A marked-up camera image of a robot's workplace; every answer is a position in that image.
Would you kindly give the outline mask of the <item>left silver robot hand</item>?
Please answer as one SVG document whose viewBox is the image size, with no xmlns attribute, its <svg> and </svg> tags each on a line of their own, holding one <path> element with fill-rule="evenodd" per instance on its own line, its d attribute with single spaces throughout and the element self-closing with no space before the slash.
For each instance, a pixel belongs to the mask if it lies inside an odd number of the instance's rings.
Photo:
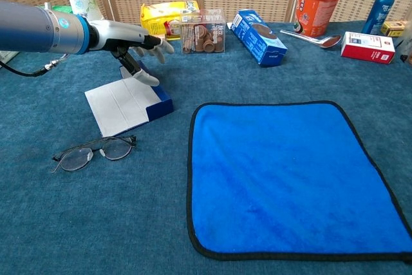
<svg viewBox="0 0 412 275">
<path fill-rule="evenodd" d="M 146 53 L 155 56 L 163 64 L 164 53 L 174 53 L 173 46 L 166 39 L 149 34 L 148 30 L 141 26 L 110 20 L 90 21 L 89 33 L 88 50 L 109 51 L 136 80 L 148 86 L 160 84 L 156 77 L 148 74 L 137 63 L 129 49 L 133 48 L 141 57 Z"/>
</svg>

